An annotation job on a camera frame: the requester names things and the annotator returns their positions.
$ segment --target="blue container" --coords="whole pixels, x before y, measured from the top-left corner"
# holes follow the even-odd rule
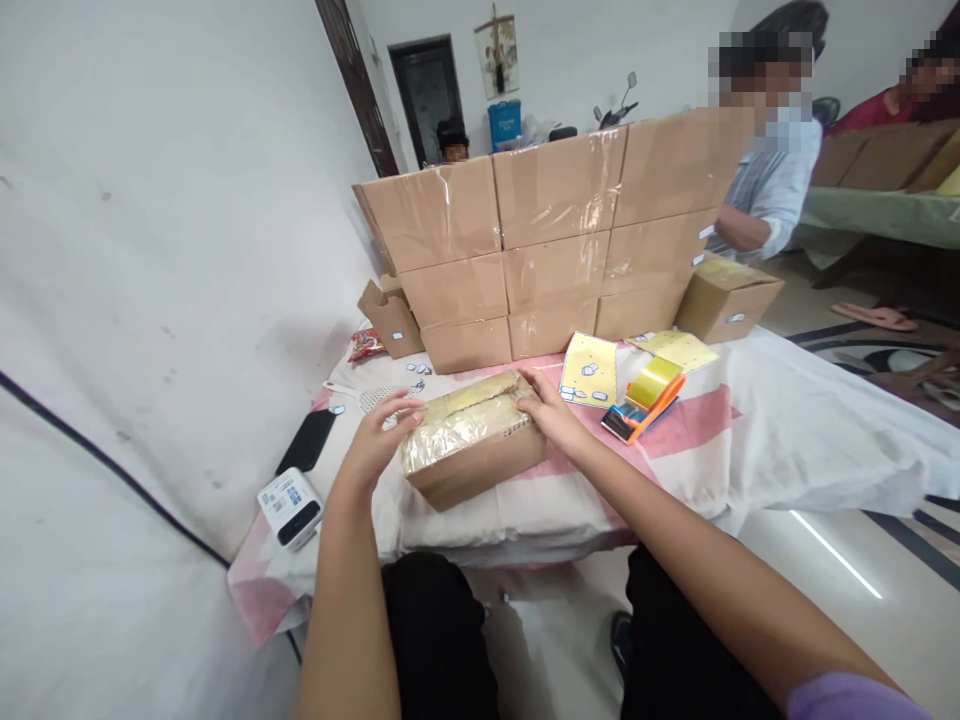
[[[490,113],[490,144],[494,152],[498,152],[499,143],[516,140],[522,134],[520,128],[520,101],[511,100],[491,105]]]

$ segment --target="red shirt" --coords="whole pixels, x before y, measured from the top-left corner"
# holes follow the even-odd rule
[[[916,105],[908,102],[900,108],[900,112],[896,115],[891,115],[883,102],[883,96],[886,92],[887,91],[884,90],[882,93],[874,95],[869,100],[864,100],[857,105],[840,118],[837,123],[830,128],[827,135],[839,135],[840,133],[849,132],[850,130],[863,130],[864,128],[875,127],[876,125],[893,125],[894,123],[909,122],[913,116]]]

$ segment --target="red snack bag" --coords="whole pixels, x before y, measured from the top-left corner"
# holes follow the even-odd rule
[[[353,340],[353,352],[350,353],[350,362],[357,362],[357,360],[363,360],[365,357],[379,355],[387,351],[383,343],[380,342],[377,331],[373,328],[358,330],[351,339]]]

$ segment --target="purple sleeve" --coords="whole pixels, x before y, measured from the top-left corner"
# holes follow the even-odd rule
[[[913,700],[893,688],[853,673],[833,672],[790,694],[790,720],[931,720]]]

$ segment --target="yellow label sheet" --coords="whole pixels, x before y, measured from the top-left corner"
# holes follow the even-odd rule
[[[617,344],[574,333],[563,360],[560,397],[590,407],[616,405]]]
[[[700,342],[690,333],[659,332],[652,337],[641,335],[629,338],[631,345],[646,350],[648,353],[669,360],[683,368],[683,374],[689,375],[694,370],[706,367],[717,359],[717,354]]]

